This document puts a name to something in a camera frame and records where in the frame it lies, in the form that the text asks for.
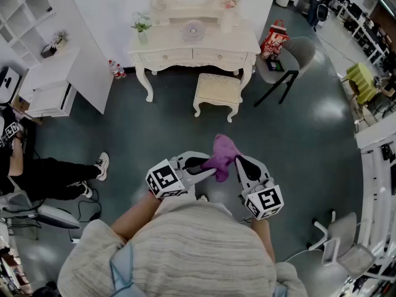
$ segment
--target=red bag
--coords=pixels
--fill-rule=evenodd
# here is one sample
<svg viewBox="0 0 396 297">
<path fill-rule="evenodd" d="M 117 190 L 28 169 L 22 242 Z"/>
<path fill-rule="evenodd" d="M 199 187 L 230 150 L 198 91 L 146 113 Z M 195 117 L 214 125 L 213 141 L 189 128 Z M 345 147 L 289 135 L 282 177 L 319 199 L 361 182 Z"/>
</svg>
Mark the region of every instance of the red bag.
<svg viewBox="0 0 396 297">
<path fill-rule="evenodd" d="M 277 58 L 280 54 L 282 44 L 284 41 L 289 40 L 289 36 L 286 33 L 286 28 L 283 26 L 283 20 L 275 21 L 275 24 L 271 25 L 271 28 L 261 44 L 261 57 L 267 59 L 271 56 L 271 59 Z"/>
</svg>

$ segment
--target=upholstered stool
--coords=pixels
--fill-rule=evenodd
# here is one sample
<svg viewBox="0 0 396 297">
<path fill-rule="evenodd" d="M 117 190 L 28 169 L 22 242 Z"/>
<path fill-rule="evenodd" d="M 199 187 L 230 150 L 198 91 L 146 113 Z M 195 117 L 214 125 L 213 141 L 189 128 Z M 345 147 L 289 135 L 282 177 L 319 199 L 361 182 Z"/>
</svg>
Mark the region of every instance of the upholstered stool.
<svg viewBox="0 0 396 297">
<path fill-rule="evenodd" d="M 238 113 L 240 96 L 241 81 L 239 79 L 213 74 L 200 74 L 193 103 L 197 110 L 195 116 L 200 115 L 199 104 L 207 102 L 217 106 L 229 106 L 232 111 L 227 116 L 227 120 L 233 122 L 231 117 Z"/>
</svg>

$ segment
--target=purple cloth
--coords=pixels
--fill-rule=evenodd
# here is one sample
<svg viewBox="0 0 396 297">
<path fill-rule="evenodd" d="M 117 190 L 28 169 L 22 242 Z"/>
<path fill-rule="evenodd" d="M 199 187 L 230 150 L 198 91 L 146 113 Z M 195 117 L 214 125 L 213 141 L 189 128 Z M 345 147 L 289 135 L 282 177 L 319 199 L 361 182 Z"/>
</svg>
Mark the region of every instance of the purple cloth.
<svg viewBox="0 0 396 297">
<path fill-rule="evenodd" d="M 235 161 L 237 155 L 242 153 L 236 148 L 234 142 L 223 134 L 217 134 L 213 143 L 213 156 L 201 165 L 201 168 L 216 168 L 216 181 L 222 183 L 227 180 L 228 165 Z"/>
</svg>

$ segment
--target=white desk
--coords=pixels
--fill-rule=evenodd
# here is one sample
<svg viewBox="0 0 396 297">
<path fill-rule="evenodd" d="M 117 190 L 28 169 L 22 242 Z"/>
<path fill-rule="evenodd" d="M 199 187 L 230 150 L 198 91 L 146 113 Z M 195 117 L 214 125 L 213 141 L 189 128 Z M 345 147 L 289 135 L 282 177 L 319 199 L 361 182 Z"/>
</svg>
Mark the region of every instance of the white desk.
<svg viewBox="0 0 396 297">
<path fill-rule="evenodd" d="M 152 27 L 147 31 L 147 44 L 140 44 L 137 35 L 131 41 L 130 51 L 138 80 L 147 90 L 148 102 L 153 101 L 153 88 L 146 78 L 144 69 L 153 75 L 170 66 L 217 66 L 238 75 L 243 69 L 241 89 L 252 76 L 256 54 L 260 53 L 257 38 L 248 21 L 240 20 L 231 33 L 223 33 L 216 22 L 206 22 L 205 36 L 195 43 L 184 41 L 180 30 L 185 20 L 174 24 Z"/>
<path fill-rule="evenodd" d="M 354 21 L 358 24 L 358 28 L 353 32 L 351 38 L 353 38 L 353 37 L 358 33 L 359 29 L 361 28 L 362 31 L 363 31 L 363 33 L 364 33 L 364 35 L 367 36 L 367 38 L 369 39 L 369 41 L 370 41 L 370 42 L 374 45 L 374 47 L 376 48 L 376 50 L 375 50 L 374 52 L 372 52 L 372 54 L 370 55 L 370 57 L 367 58 L 367 62 L 370 61 L 371 58 L 377 54 L 377 52 L 380 53 L 380 56 L 373 62 L 373 65 L 376 65 L 376 64 L 381 60 L 381 58 L 383 58 L 383 57 L 385 56 L 384 51 L 383 51 L 383 50 L 381 49 L 381 47 L 379 47 L 379 45 L 371 38 L 371 36 L 369 35 L 369 33 L 367 33 L 367 31 L 364 29 L 363 24 L 360 23 L 359 20 L 358 20 L 357 18 L 355 18 L 355 17 L 352 15 L 352 13 L 349 12 L 349 10 L 348 10 L 344 5 L 342 6 L 340 12 L 338 13 L 337 19 L 338 19 L 338 20 L 342 20 L 342 19 L 341 19 L 341 13 L 342 13 L 343 10 L 345 10 L 345 11 L 348 13 L 348 15 L 352 18 L 352 20 L 354 20 Z"/>
</svg>

